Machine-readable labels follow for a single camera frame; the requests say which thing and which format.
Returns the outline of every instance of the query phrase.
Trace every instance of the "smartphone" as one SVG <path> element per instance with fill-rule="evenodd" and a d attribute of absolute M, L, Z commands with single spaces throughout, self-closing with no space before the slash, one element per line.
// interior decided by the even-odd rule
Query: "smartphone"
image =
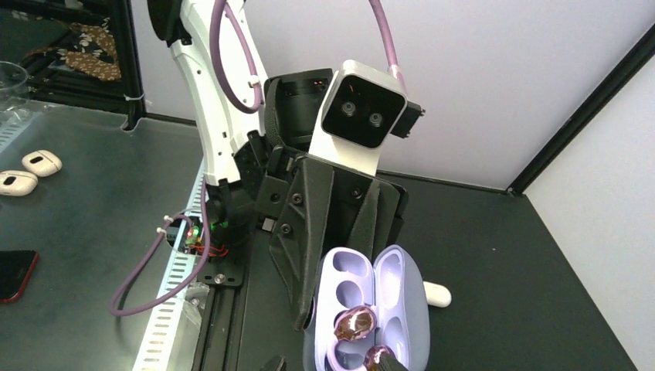
<path fill-rule="evenodd" d="M 32 250 L 0 251 L 0 303 L 21 297 L 38 259 Z"/>

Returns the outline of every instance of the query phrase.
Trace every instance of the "white camera housing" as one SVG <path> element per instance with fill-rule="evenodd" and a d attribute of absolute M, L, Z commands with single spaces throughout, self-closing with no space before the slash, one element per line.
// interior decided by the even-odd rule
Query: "white camera housing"
<path fill-rule="evenodd" d="M 318 111 L 309 154 L 375 175 L 381 146 L 407 107 L 393 76 L 347 60 Z"/>

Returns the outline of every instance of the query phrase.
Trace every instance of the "black mounting bracket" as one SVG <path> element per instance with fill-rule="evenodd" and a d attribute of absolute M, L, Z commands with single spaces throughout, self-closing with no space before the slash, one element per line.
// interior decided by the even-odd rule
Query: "black mounting bracket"
<path fill-rule="evenodd" d="M 246 273 L 245 255 L 245 249 L 233 245 L 226 257 L 210 257 L 198 273 L 198 282 L 209 286 L 240 288 Z"/>
<path fill-rule="evenodd" d="M 262 226 L 275 221 L 270 255 L 296 331 L 311 318 L 324 254 L 345 246 L 372 260 L 397 239 L 407 199 L 399 185 L 290 148 L 273 150 L 256 211 Z"/>

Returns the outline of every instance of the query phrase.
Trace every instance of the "lavender earbud case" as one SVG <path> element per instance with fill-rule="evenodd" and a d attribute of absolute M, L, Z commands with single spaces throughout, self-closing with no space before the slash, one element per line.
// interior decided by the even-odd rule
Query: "lavender earbud case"
<path fill-rule="evenodd" d="M 355 250 L 335 247 L 322 260 L 314 313 L 305 330 L 305 371 L 365 371 L 364 357 L 386 345 L 409 371 L 424 371 L 429 357 L 429 317 L 423 279 L 416 262 L 398 245 L 382 251 L 374 264 Z M 336 337 L 334 322 L 345 310 L 368 305 L 378 319 L 375 334 L 340 342 L 332 369 L 328 353 Z"/>

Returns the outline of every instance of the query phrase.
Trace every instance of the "earbud case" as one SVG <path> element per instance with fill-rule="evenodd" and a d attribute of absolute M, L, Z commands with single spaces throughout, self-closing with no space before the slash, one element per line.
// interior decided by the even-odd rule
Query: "earbud case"
<path fill-rule="evenodd" d="M 0 172 L 0 195 L 26 196 L 34 190 L 39 180 L 31 172 L 7 170 Z"/>
<path fill-rule="evenodd" d="M 28 172 L 41 178 L 51 176 L 62 168 L 61 160 L 45 149 L 25 155 L 21 163 Z"/>
<path fill-rule="evenodd" d="M 306 371 L 365 371 L 366 352 L 386 345 L 410 371 L 424 371 L 429 358 L 429 317 L 423 279 L 416 262 L 398 245 L 384 249 L 374 264 L 346 247 L 330 250 L 320 266 L 312 320 L 305 330 Z M 368 305 L 378 319 L 375 334 L 337 342 L 334 323 L 345 310 Z M 328 357 L 341 366 L 332 369 Z"/>

